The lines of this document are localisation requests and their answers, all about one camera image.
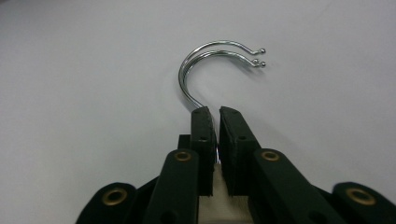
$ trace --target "clip jaw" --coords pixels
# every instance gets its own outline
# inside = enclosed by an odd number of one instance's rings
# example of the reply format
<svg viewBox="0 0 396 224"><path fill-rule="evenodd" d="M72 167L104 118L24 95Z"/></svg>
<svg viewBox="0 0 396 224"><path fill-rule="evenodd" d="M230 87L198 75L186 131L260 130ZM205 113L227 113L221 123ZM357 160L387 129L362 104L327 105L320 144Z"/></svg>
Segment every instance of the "clip jaw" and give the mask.
<svg viewBox="0 0 396 224"><path fill-rule="evenodd" d="M373 189L341 183L332 194L314 187L281 152L262 149L241 113L220 110L219 156L228 193L248 196L254 223L396 223L396 206ZM77 224L194 224L199 196L212 195L216 136L207 107L191 113L159 177L140 189L100 189Z"/></svg>

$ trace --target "chrome hook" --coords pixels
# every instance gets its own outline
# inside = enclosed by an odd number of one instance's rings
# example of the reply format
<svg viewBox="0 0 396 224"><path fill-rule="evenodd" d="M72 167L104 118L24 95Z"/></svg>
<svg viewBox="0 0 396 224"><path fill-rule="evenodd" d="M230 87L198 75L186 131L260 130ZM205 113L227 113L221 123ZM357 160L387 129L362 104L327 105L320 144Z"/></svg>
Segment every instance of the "chrome hook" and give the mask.
<svg viewBox="0 0 396 224"><path fill-rule="evenodd" d="M235 58L235 59L241 61L242 63L245 63L251 67L264 67L265 66L265 62L260 62L258 59L249 60L247 57L243 56L242 54L228 51L228 50L211 50L211 51L204 52L200 55L194 56L199 51L209 48L209 47L216 46L216 45L228 45L228 46L238 47L250 55L258 55L258 54L265 53L265 49L251 50L238 42L229 41L229 40L218 40L218 41L209 42L209 43L204 44L201 47L193 50L186 57L186 59L183 61L183 63L180 66L180 69L178 71L178 83L179 83L181 90L183 91L183 94L196 108L203 107L204 105L201 104L198 100L196 100L194 97L192 97L190 95L189 90L187 89L187 76L188 76L189 72L191 71L191 69L201 60L212 57L212 56L225 56L225 57Z"/></svg>

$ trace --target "brass grommet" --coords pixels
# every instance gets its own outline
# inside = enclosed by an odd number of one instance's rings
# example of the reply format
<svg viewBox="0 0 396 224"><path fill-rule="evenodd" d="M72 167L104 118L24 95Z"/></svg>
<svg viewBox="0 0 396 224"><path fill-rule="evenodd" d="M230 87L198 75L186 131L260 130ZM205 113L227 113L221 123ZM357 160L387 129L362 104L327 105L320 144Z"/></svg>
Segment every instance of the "brass grommet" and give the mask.
<svg viewBox="0 0 396 224"><path fill-rule="evenodd" d="M264 151L262 153L262 158L268 161L278 161L279 155L272 151Z"/></svg>
<svg viewBox="0 0 396 224"><path fill-rule="evenodd" d="M122 203L126 199L127 195L128 192L125 189L120 189L120 188L110 189L103 195L102 202L105 205L113 206Z"/></svg>
<svg viewBox="0 0 396 224"><path fill-rule="evenodd" d="M191 154L188 152L178 152L175 154L175 158L177 161L189 161L191 160Z"/></svg>
<svg viewBox="0 0 396 224"><path fill-rule="evenodd" d="M346 195L355 203L363 205L376 204L375 197L363 189L347 189Z"/></svg>

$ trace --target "white background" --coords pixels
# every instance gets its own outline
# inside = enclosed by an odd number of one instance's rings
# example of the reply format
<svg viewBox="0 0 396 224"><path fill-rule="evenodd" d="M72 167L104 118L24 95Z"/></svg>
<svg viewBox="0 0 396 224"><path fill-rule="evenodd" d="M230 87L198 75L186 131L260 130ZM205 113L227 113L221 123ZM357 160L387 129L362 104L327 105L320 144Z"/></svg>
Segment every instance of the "white background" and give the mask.
<svg viewBox="0 0 396 224"><path fill-rule="evenodd" d="M177 71L218 39L262 70L210 59L192 95L242 112L314 185L396 203L395 1L0 1L0 223L74 223L112 182L162 169L190 111Z"/></svg>

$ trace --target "metal wire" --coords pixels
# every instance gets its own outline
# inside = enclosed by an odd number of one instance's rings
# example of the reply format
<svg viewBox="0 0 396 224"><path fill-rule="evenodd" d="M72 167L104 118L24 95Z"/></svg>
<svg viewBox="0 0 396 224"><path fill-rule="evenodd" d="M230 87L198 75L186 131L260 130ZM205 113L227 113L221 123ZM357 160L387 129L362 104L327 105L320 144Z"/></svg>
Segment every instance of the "metal wire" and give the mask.
<svg viewBox="0 0 396 224"><path fill-rule="evenodd" d="M217 45L228 45L228 46L233 46L233 47L238 47L244 52L250 54L250 55L258 55L258 54L264 54L265 49L259 49L259 50L251 50L247 48L246 46L234 42L234 41L229 41L229 40L219 40L219 41L213 41L209 42L207 44L202 45L198 49L193 50L183 61L183 63L180 66L180 69L178 71L178 83L180 85L180 88L183 92L183 94L186 96L187 100L189 100L194 107L200 108L203 107L204 105L201 104L198 100L196 100L194 97L192 97L189 93L189 90L187 89L187 77L191 69L201 60L210 58L213 56L222 56L222 57L230 57L230 58L235 58L242 63L249 65L251 67L264 67L265 62L260 62L258 59L250 60L247 57L243 56L242 54L228 51L228 50L211 50L204 52L202 54L199 54L195 56L198 51L201 51L202 49L206 49L209 47L217 46Z"/></svg>

